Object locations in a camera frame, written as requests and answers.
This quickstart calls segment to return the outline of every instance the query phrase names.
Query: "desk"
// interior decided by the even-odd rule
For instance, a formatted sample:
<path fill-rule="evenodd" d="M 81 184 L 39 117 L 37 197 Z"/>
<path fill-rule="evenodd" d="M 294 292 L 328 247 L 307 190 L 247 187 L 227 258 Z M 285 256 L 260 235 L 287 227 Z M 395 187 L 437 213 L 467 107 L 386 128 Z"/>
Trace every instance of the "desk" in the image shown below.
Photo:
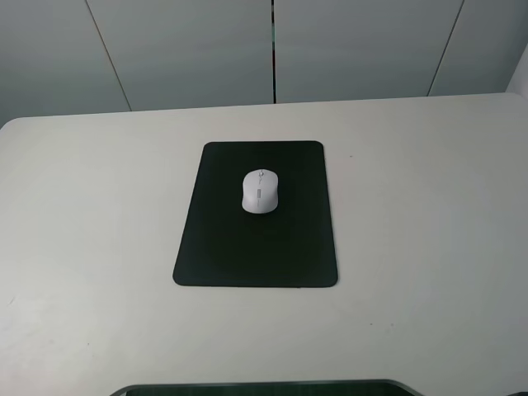
<path fill-rule="evenodd" d="M 325 148 L 340 280 L 172 280 L 212 140 Z M 0 394 L 391 379 L 528 390 L 528 101 L 511 94 L 14 120 L 0 131 Z"/>

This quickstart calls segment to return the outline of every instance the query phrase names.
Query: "wall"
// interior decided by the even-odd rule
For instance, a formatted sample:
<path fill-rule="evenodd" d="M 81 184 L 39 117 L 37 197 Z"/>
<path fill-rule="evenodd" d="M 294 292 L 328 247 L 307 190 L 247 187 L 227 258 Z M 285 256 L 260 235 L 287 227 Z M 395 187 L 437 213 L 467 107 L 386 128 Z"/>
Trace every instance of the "wall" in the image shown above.
<path fill-rule="evenodd" d="M 461 0 L 275 0 L 276 99 L 424 97 Z"/>
<path fill-rule="evenodd" d="M 528 0 L 465 0 L 431 96 L 505 92 L 528 42 Z"/>
<path fill-rule="evenodd" d="M 133 111 L 273 102 L 270 0 L 88 0 Z"/>
<path fill-rule="evenodd" d="M 515 92 L 528 99 L 528 45 L 508 85 L 508 92 Z"/>
<path fill-rule="evenodd" d="M 129 110 L 83 0 L 0 1 L 0 127 L 17 117 Z"/>

